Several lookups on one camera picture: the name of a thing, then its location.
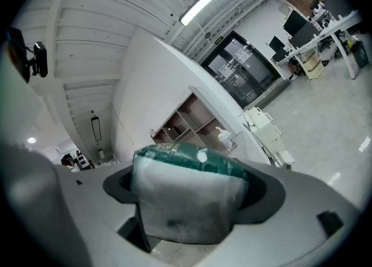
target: package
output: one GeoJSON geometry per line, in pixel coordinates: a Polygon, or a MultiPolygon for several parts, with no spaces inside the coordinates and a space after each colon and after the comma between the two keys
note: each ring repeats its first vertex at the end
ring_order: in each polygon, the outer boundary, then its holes
{"type": "Polygon", "coordinates": [[[189,143],[150,145],[134,154],[131,190],[148,236],[216,244],[232,229],[248,190],[233,159],[189,143]]]}

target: ceiling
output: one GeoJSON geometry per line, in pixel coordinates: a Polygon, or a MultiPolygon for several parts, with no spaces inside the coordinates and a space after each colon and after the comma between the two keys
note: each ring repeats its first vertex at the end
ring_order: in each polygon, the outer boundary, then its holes
{"type": "Polygon", "coordinates": [[[53,147],[54,149],[55,146],[70,139],[62,123],[50,115],[43,101],[41,103],[41,110],[32,128],[27,134],[24,134],[23,138],[23,144],[27,148],[36,151],[42,151],[48,147],[53,147]],[[35,138],[36,142],[33,144],[29,143],[27,142],[28,138],[35,138]]]}
{"type": "Polygon", "coordinates": [[[184,27],[178,20],[195,1],[27,0],[20,9],[13,25],[21,29],[25,43],[32,47],[42,41],[48,51],[48,76],[32,77],[30,84],[47,87],[41,90],[49,95],[44,101],[53,104],[87,158],[98,159],[101,148],[109,154],[111,103],[135,28],[149,31],[200,63],[216,38],[265,0],[213,0],[184,27]],[[208,40],[206,33],[211,33],[208,40]],[[101,124],[98,143],[90,122],[93,115],[101,124]]]}

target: shelf compartment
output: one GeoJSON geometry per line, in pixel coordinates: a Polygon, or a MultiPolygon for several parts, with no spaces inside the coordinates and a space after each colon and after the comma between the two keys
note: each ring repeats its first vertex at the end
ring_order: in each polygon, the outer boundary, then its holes
{"type": "Polygon", "coordinates": [[[158,133],[152,138],[155,143],[171,143],[171,138],[166,134],[163,129],[160,129],[158,133]]]}
{"type": "Polygon", "coordinates": [[[209,122],[205,123],[205,125],[202,126],[196,132],[196,134],[207,147],[216,149],[218,151],[223,151],[225,147],[218,139],[220,131],[216,129],[217,126],[221,126],[219,121],[216,118],[211,119],[209,122]]]}
{"type": "Polygon", "coordinates": [[[200,140],[200,138],[195,133],[193,133],[191,130],[185,137],[183,137],[179,141],[185,142],[185,143],[193,143],[197,146],[205,146],[204,142],[200,140]]]}
{"type": "Polygon", "coordinates": [[[185,120],[182,119],[181,116],[178,113],[174,113],[172,115],[172,117],[164,125],[165,129],[173,128],[173,127],[175,127],[177,130],[179,130],[180,133],[183,133],[187,129],[189,129],[189,125],[187,125],[185,120]]]}
{"type": "Polygon", "coordinates": [[[190,134],[192,134],[192,130],[188,127],[182,134],[175,138],[173,142],[181,141],[183,138],[186,138],[190,134]]]}
{"type": "Polygon", "coordinates": [[[201,127],[199,127],[195,132],[198,132],[200,131],[202,128],[204,128],[205,126],[207,126],[209,123],[211,123],[212,121],[216,120],[215,117],[211,117],[210,119],[208,119],[201,127]]]}
{"type": "Polygon", "coordinates": [[[180,135],[180,133],[178,133],[178,131],[168,130],[168,128],[166,128],[166,127],[163,127],[163,130],[165,131],[167,136],[170,137],[170,139],[172,141],[174,141],[174,139],[177,138],[180,135]]]}
{"type": "Polygon", "coordinates": [[[213,117],[195,94],[191,94],[177,112],[193,131],[198,130],[213,117]]]}

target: floor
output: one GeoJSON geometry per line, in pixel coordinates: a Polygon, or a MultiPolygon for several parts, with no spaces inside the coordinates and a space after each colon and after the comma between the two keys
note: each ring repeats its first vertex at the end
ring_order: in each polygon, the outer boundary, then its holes
{"type": "MultiPolygon", "coordinates": [[[[365,47],[370,53],[369,43],[365,47]]],[[[296,160],[292,170],[322,179],[363,209],[371,193],[372,144],[363,152],[359,148],[366,137],[372,138],[372,65],[352,80],[344,60],[332,58],[334,50],[321,54],[330,62],[318,79],[298,77],[264,111],[274,119],[296,160]]],[[[352,55],[349,59],[356,68],[352,55]]],[[[162,240],[152,255],[174,266],[191,267],[215,247],[162,240]]]]}

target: wall lamp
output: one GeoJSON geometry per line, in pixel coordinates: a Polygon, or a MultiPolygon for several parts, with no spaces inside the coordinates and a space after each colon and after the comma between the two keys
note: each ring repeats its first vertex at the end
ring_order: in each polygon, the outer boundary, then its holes
{"type": "Polygon", "coordinates": [[[181,17],[180,22],[186,26],[212,0],[197,0],[181,17]]]}

